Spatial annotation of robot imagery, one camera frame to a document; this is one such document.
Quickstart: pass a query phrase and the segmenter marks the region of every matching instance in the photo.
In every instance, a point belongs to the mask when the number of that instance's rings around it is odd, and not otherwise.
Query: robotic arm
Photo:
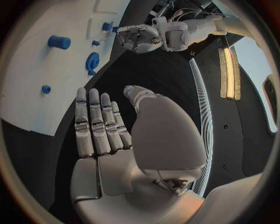
[[[182,51],[193,43],[205,40],[209,34],[235,33],[251,37],[237,18],[209,15],[205,19],[167,22],[166,17],[152,20],[153,25],[137,25],[119,28],[120,44],[136,53],[145,53],[159,47],[166,51]]]

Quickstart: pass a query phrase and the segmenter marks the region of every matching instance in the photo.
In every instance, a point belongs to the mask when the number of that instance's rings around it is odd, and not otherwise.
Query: metal finger segment
[[[116,127],[119,132],[120,138],[124,144],[125,149],[129,149],[132,147],[131,135],[127,131],[124,121],[120,115],[118,104],[115,101],[111,102],[113,114],[116,122]]]
[[[103,123],[98,90],[91,89],[89,95],[91,129],[96,153],[97,155],[107,154],[110,152],[111,148],[107,138],[105,125]]]
[[[76,97],[75,130],[78,153],[81,158],[94,154],[86,107],[85,88],[79,88]]]
[[[111,150],[112,152],[116,152],[118,149],[122,149],[124,145],[117,130],[115,118],[112,111],[112,105],[110,102],[110,96],[108,95],[108,93],[103,93],[101,95],[101,107]]]

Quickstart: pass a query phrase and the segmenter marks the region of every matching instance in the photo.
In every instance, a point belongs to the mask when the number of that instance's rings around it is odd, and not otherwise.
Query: blue object
[[[91,53],[85,63],[85,68],[88,71],[93,71],[99,65],[99,54],[96,52]]]
[[[96,75],[96,72],[93,71],[93,70],[92,70],[92,71],[89,71],[89,72],[88,72],[88,75],[89,75],[89,76],[95,76],[95,75]]]
[[[42,91],[43,91],[43,93],[49,94],[49,93],[50,93],[50,90],[51,90],[50,86],[48,86],[48,85],[43,85],[43,86],[42,86]]]
[[[93,41],[91,44],[94,45],[94,46],[99,46],[100,42],[99,41]]]
[[[71,39],[63,36],[51,36],[48,40],[48,45],[50,47],[60,48],[66,50],[71,45]]]
[[[110,29],[112,28],[112,25],[113,25],[112,23],[105,22],[105,23],[103,23],[102,30],[110,31]]]
[[[112,32],[117,33],[118,32],[119,27],[113,27],[112,28]]]

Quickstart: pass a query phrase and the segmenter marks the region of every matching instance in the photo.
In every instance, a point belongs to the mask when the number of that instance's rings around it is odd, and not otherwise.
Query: robot finger
[[[103,123],[99,93],[97,89],[91,89],[89,93],[91,129],[97,155],[110,152],[110,144],[107,138],[105,125]]]
[[[78,153],[81,158],[94,154],[86,107],[86,91],[81,87],[77,91],[75,109],[75,130]]]
[[[131,135],[129,134],[129,132],[125,127],[124,121],[119,112],[118,104],[115,101],[112,101],[111,104],[112,104],[113,114],[116,122],[116,127],[119,132],[120,138],[124,144],[124,148],[129,149],[132,147]]]
[[[108,93],[103,93],[101,95],[101,107],[105,129],[107,132],[107,137],[111,146],[111,150],[112,152],[116,152],[118,149],[122,149],[124,145],[117,130],[115,118],[112,111],[112,105],[110,102],[110,96]]]

